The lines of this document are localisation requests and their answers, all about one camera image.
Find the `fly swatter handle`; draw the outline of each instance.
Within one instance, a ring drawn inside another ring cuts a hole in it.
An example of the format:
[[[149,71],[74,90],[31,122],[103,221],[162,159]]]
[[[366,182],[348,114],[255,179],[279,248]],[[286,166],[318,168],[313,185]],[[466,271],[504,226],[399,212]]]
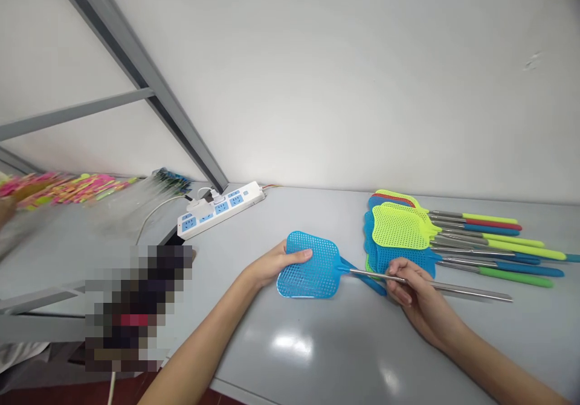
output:
[[[366,271],[362,271],[359,269],[350,269],[349,272],[353,273],[353,274],[366,275],[366,276],[371,276],[371,277],[375,277],[375,278],[383,278],[385,280],[398,281],[400,283],[407,284],[406,279],[395,277],[395,276],[378,274],[378,273],[374,273],[374,272],[366,272]],[[439,283],[436,281],[427,281],[427,282],[429,284],[431,284],[433,287],[435,287],[437,290],[445,290],[445,291],[452,292],[452,293],[466,294],[466,295],[470,295],[470,296],[478,296],[478,297],[482,297],[482,298],[495,299],[495,300],[500,300],[500,301],[505,301],[505,302],[513,302],[514,301],[510,295],[505,294],[505,293],[497,293],[497,292],[492,292],[492,291],[487,291],[487,290],[479,290],[479,289],[475,289],[475,288],[471,288],[471,287],[462,287],[462,286],[456,286],[453,284]]]

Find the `power strip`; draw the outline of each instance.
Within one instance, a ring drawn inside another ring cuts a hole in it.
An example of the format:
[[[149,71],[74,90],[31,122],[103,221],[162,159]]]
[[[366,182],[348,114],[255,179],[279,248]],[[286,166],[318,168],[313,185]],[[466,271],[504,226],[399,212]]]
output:
[[[214,225],[259,203],[266,198],[262,188],[255,181],[228,193],[217,204],[202,200],[189,208],[188,213],[177,219],[177,235],[183,240],[191,239]]]

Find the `power cord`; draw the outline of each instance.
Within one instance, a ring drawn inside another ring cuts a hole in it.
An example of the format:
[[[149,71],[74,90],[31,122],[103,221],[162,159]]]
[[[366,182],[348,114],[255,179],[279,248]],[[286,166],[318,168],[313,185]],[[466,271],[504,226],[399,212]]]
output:
[[[211,187],[200,187],[200,188],[198,189],[198,195],[197,195],[198,199],[200,199],[200,198],[199,198],[199,193],[200,193],[202,190],[204,190],[204,189],[205,189],[205,190],[211,190]]]
[[[139,235],[137,236],[137,240],[135,241],[135,245],[137,245],[139,243],[139,239],[141,239],[141,234],[143,233],[143,228],[145,228],[145,224],[147,223],[147,220],[151,217],[151,215],[153,215],[157,211],[157,209],[160,208],[163,204],[167,204],[169,201],[173,201],[174,199],[178,199],[178,198],[185,198],[185,195],[174,196],[173,198],[166,199],[160,205],[158,205],[157,207],[155,207],[151,211],[151,213],[149,213],[147,215],[147,217],[143,221],[143,225],[141,226],[141,230],[139,230]]]

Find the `red floor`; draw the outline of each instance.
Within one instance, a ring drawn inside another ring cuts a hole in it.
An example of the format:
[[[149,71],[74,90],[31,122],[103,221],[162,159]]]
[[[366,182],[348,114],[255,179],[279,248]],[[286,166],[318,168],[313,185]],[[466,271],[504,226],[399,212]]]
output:
[[[136,405],[157,373],[148,372],[136,378],[122,379],[115,383],[113,405]],[[72,386],[43,387],[12,390],[0,396],[0,404],[6,405],[106,405],[109,383],[77,384]],[[213,390],[205,392],[199,405],[242,405],[241,402],[223,396]]]

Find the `gray table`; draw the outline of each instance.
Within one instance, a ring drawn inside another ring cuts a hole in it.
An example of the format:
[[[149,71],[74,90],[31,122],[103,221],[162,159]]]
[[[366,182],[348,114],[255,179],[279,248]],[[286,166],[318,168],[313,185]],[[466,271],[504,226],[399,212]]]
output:
[[[369,193],[275,188],[266,200],[195,236],[198,251],[183,302],[166,334],[172,355],[236,276],[294,230],[334,241],[364,266]],[[418,197],[424,207],[520,220],[522,237],[580,252],[580,207]],[[531,374],[571,398],[580,374],[580,264],[558,264],[552,289],[437,268],[437,280],[509,293],[513,304],[447,297],[465,322]],[[240,323],[213,389],[248,404],[469,403],[493,401],[425,343],[400,308],[343,276],[331,300],[281,297],[265,288]]]
[[[193,183],[193,193],[207,183]],[[186,199],[176,199],[155,212],[146,225],[140,245],[163,244],[185,213]],[[91,209],[79,204],[58,206],[59,213],[45,227],[0,262],[0,299],[8,299],[69,282],[91,278],[101,268],[129,266],[135,235],[107,235],[95,229]],[[54,303],[36,313],[84,316],[85,298]]]

